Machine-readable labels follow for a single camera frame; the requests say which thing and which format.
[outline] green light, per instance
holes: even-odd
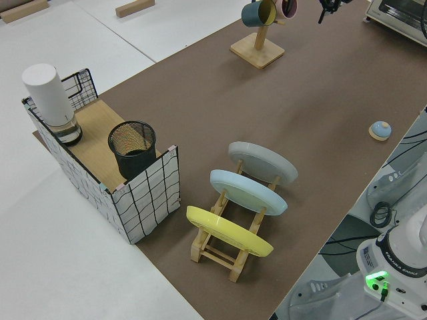
[[[375,290],[375,288],[373,288],[373,285],[376,284],[376,281],[377,280],[383,280],[387,276],[388,276],[388,273],[386,271],[379,271],[379,272],[375,272],[375,273],[373,273],[371,275],[367,275],[365,277],[366,284],[368,285],[368,288],[371,288],[371,289]]]
[[[385,277],[386,275],[387,275],[387,271],[379,271],[379,272],[375,272],[371,275],[367,275],[365,278],[368,281],[368,280],[373,280],[373,279],[378,278],[378,277]]]

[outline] mug holder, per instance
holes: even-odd
[[[258,27],[257,33],[251,33],[234,43],[230,50],[258,69],[267,67],[285,53],[284,49],[266,39],[267,31],[268,26]]]

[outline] mesh cup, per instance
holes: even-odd
[[[131,180],[155,161],[155,132],[142,121],[126,121],[116,125],[108,135],[120,174]]]

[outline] dark teal mug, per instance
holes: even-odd
[[[276,12],[273,0],[252,0],[242,9],[242,21],[246,27],[271,25],[276,19]]]

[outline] brown table mat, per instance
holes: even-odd
[[[205,319],[268,319],[427,103],[426,48],[363,23],[367,6],[353,1],[318,25],[320,4],[300,1],[270,27],[286,51],[264,70],[229,50],[256,31],[238,21],[101,95],[124,119],[151,124],[158,149],[179,145],[181,208],[137,245]],[[393,128],[385,143],[368,134],[378,120]],[[190,261],[197,229],[185,218],[187,205],[218,198],[209,172],[234,170],[233,141],[278,152],[300,173],[276,189],[289,209],[258,233],[272,254],[250,256],[237,283],[217,263]],[[224,217],[253,215],[230,203]]]

